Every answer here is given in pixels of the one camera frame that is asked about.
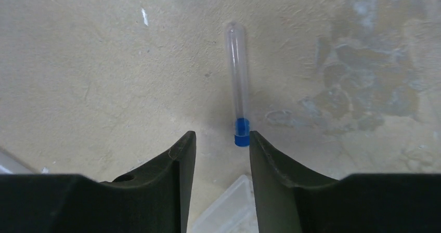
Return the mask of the blue-capped test tube angled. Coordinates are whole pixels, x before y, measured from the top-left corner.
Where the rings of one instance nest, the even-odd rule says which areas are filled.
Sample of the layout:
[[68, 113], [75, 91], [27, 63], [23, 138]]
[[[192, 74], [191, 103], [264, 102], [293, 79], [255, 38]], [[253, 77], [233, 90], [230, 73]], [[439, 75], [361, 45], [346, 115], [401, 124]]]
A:
[[250, 145], [249, 76], [245, 29], [232, 21], [225, 28], [227, 63], [231, 70], [232, 102], [234, 107], [234, 143], [238, 147]]

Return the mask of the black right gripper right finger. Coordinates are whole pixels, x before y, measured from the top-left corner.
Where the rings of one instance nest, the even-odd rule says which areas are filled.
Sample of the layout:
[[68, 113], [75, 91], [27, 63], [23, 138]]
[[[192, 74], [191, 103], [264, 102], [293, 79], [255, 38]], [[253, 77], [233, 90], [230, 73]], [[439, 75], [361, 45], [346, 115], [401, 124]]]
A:
[[315, 172], [250, 133], [259, 232], [440, 232], [439, 174]]

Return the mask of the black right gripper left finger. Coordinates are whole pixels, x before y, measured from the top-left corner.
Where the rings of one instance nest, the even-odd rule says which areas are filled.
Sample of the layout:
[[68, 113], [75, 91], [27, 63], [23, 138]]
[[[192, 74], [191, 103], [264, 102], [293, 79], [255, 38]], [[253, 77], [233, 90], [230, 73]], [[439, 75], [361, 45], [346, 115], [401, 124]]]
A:
[[196, 134], [112, 182], [1, 175], [1, 232], [186, 232]]

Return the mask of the clear test tube rack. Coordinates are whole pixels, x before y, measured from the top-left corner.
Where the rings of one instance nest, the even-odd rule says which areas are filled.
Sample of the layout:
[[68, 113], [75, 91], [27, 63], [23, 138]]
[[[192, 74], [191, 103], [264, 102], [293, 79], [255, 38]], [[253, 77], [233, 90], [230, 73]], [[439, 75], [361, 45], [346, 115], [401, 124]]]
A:
[[191, 232], [258, 233], [252, 180], [241, 175], [198, 217]]

